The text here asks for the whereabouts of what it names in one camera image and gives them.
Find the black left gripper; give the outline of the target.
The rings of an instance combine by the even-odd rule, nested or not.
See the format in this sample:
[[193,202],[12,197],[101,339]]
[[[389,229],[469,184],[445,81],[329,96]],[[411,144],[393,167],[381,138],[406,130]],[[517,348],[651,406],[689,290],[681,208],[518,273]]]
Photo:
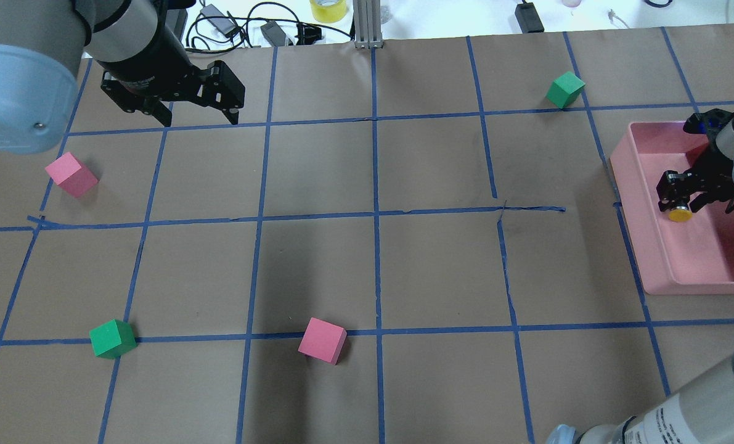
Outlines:
[[176,37],[154,37],[134,56],[100,64],[100,88],[123,112],[151,115],[170,127],[173,114],[165,103],[186,101],[214,107],[231,125],[239,123],[245,85],[221,60],[209,70],[193,65]]

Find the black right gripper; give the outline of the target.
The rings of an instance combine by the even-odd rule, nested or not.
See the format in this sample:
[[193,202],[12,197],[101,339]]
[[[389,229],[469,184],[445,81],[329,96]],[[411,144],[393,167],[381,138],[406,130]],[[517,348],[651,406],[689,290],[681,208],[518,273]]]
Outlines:
[[688,151],[685,158],[690,168],[684,173],[667,170],[661,174],[656,185],[659,211],[688,210],[688,204],[704,207],[723,202],[727,203],[724,213],[733,213],[733,161],[709,144]]

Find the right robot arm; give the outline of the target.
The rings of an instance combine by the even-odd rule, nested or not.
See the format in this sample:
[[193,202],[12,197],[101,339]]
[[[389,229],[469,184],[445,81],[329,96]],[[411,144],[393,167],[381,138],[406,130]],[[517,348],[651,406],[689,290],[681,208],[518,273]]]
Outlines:
[[[657,206],[665,166],[687,167],[705,144],[626,141],[611,163],[643,289],[651,295],[734,294],[734,213],[672,221]],[[581,434],[561,425],[550,443],[734,443],[734,351],[645,413]]]

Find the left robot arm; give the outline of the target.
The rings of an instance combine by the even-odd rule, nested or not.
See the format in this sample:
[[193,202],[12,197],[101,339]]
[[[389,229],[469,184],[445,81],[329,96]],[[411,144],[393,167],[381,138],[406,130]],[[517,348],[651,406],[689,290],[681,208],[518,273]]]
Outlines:
[[62,140],[83,54],[122,112],[168,127],[167,103],[217,109],[232,125],[245,85],[228,65],[190,62],[168,12],[192,1],[0,1],[0,151],[37,154]]

